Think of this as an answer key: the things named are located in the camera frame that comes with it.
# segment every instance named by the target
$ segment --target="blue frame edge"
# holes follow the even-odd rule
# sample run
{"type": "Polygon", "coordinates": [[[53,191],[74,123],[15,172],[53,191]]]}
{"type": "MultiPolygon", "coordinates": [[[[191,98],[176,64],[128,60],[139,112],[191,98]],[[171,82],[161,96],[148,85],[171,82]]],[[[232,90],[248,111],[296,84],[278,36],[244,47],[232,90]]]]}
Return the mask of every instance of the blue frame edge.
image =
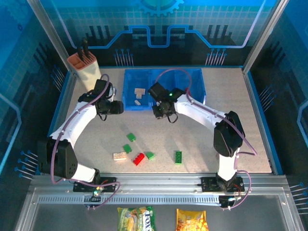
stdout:
{"type": "Polygon", "coordinates": [[[276,148],[275,148],[275,145],[274,145],[274,141],[271,137],[270,129],[269,129],[268,123],[266,121],[265,114],[262,110],[261,102],[260,102],[260,99],[258,97],[257,89],[256,89],[255,83],[252,79],[252,75],[251,75],[250,71],[248,71],[247,75],[248,75],[248,79],[249,79],[250,84],[251,84],[251,88],[252,88],[252,91],[253,91],[253,94],[254,94],[254,98],[256,99],[258,110],[259,110],[260,115],[261,115],[261,120],[262,120],[264,129],[265,129],[266,137],[269,141],[269,147],[271,149],[271,154],[272,154],[272,157],[273,157],[273,160],[274,160],[274,163],[271,163],[271,164],[274,164],[276,166],[278,175],[283,175],[282,167],[281,167],[278,155],[277,155],[277,151],[276,151],[276,148]]]}

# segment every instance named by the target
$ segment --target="red lego brick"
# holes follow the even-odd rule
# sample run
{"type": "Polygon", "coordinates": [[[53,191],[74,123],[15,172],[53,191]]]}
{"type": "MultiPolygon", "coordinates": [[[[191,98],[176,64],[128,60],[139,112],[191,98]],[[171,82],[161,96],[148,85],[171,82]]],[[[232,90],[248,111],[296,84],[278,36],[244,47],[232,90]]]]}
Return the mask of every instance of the red lego brick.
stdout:
{"type": "Polygon", "coordinates": [[[141,160],[143,160],[144,159],[144,154],[143,153],[140,153],[137,157],[136,157],[136,159],[134,159],[134,164],[137,166],[140,162],[141,162],[141,160]]]}

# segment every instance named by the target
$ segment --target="black bracket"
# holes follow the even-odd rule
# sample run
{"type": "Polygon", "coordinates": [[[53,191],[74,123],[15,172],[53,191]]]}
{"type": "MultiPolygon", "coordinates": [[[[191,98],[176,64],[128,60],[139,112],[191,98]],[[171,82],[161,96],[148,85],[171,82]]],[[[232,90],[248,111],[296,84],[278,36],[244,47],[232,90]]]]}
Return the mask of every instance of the black bracket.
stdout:
{"type": "MultiPolygon", "coordinates": [[[[99,184],[107,184],[107,183],[111,183],[111,182],[116,182],[116,178],[115,177],[101,177],[100,179],[100,183],[99,184]]],[[[116,185],[109,185],[109,186],[105,186],[104,189],[102,190],[103,193],[112,193],[114,192],[116,189],[116,185]]],[[[75,182],[74,183],[74,187],[73,187],[73,192],[75,193],[92,193],[94,192],[95,188],[91,187],[91,186],[86,186],[84,184],[75,182]]]]}
{"type": "MultiPolygon", "coordinates": [[[[201,186],[202,192],[221,192],[220,187],[217,185],[216,177],[201,177],[201,184],[198,184],[198,186],[201,186]]],[[[236,177],[231,184],[231,187],[227,189],[228,193],[232,192],[238,192],[239,189],[235,186],[237,185],[240,188],[241,192],[245,191],[243,178],[236,177]]]]}

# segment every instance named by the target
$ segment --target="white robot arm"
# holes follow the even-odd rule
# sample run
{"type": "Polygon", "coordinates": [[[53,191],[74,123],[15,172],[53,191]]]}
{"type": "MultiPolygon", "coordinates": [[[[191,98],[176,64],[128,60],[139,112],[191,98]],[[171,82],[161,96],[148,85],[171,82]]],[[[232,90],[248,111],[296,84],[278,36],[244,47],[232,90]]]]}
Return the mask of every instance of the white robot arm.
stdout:
{"type": "Polygon", "coordinates": [[[211,131],[214,135],[214,148],[219,154],[219,168],[216,175],[217,184],[223,191],[232,186],[232,182],[236,177],[234,162],[243,140],[225,120],[232,122],[244,135],[237,114],[232,111],[225,113],[214,110],[192,98],[188,98],[187,94],[180,89],[173,89],[169,92],[159,83],[155,83],[148,92],[157,103],[157,105],[153,106],[153,112],[157,119],[167,117],[170,121],[169,117],[171,115],[183,114],[211,131]]]}
{"type": "Polygon", "coordinates": [[[99,182],[99,170],[78,163],[74,153],[74,146],[84,128],[96,115],[101,119],[101,115],[104,115],[106,119],[107,115],[123,113],[123,103],[121,101],[114,101],[116,89],[111,83],[109,83],[106,93],[104,93],[100,99],[81,110],[81,108],[102,92],[106,83],[107,81],[98,79],[94,90],[83,94],[79,98],[74,111],[67,120],[52,133],[50,137],[38,142],[38,167],[42,173],[51,173],[52,150],[60,133],[62,133],[55,156],[54,175],[65,179],[85,181],[93,184],[99,182]],[[65,128],[65,131],[63,131],[64,125],[68,120],[70,120],[70,122],[65,128]]]}

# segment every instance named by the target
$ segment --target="snack bag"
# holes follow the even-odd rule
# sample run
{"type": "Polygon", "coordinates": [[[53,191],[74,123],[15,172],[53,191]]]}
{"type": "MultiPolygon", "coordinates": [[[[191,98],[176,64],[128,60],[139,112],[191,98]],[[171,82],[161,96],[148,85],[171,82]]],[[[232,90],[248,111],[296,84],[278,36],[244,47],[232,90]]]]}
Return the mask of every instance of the snack bag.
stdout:
{"type": "Polygon", "coordinates": [[[156,231],[155,213],[152,206],[140,208],[117,208],[118,231],[156,231]]]}
{"type": "Polygon", "coordinates": [[[205,211],[184,211],[177,209],[176,231],[209,231],[205,211]]]}

